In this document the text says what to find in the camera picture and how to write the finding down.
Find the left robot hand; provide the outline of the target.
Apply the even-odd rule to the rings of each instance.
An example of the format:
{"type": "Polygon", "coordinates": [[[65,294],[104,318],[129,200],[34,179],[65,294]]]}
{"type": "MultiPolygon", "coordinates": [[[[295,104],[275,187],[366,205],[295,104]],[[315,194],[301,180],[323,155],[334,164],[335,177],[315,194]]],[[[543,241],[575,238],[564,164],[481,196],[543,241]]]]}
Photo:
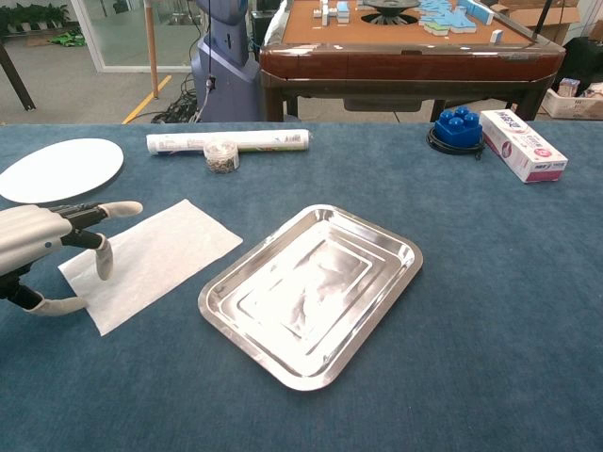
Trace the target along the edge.
{"type": "Polygon", "coordinates": [[[20,283],[20,277],[42,257],[63,246],[94,250],[98,277],[106,281],[113,269],[113,253],[103,234],[87,230],[106,218],[141,213],[140,202],[83,203],[40,207],[11,207],[1,212],[1,298],[34,315],[61,316],[79,311],[87,303],[79,298],[48,299],[20,283]]]}

